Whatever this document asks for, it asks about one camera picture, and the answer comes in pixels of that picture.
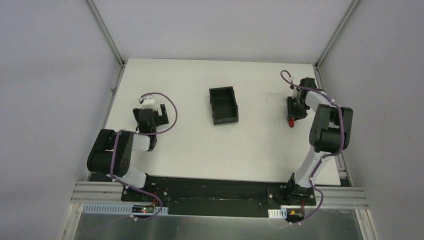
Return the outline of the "red handled screwdriver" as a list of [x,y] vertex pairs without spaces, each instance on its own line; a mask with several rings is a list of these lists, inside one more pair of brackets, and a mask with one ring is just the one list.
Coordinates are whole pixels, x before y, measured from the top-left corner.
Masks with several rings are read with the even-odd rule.
[[289,116],[287,118],[287,122],[290,128],[293,128],[295,126],[295,119],[293,116]]

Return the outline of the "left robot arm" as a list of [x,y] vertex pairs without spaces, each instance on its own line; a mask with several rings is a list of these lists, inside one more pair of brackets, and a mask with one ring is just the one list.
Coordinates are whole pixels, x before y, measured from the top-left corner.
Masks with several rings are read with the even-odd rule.
[[145,186],[148,174],[132,162],[133,152],[151,152],[157,144],[157,128],[169,124],[166,105],[134,108],[138,133],[130,130],[101,129],[87,158],[91,173],[103,174],[138,189]]

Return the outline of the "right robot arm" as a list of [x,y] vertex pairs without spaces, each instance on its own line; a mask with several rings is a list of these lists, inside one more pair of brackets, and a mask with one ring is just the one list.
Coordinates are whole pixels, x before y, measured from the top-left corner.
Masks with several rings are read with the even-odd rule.
[[331,157],[339,155],[349,145],[353,110],[342,107],[321,89],[315,80],[305,77],[299,84],[291,83],[293,95],[287,97],[287,122],[291,128],[295,122],[314,112],[309,131],[310,149],[297,171],[274,196],[280,205],[315,204],[315,182]]

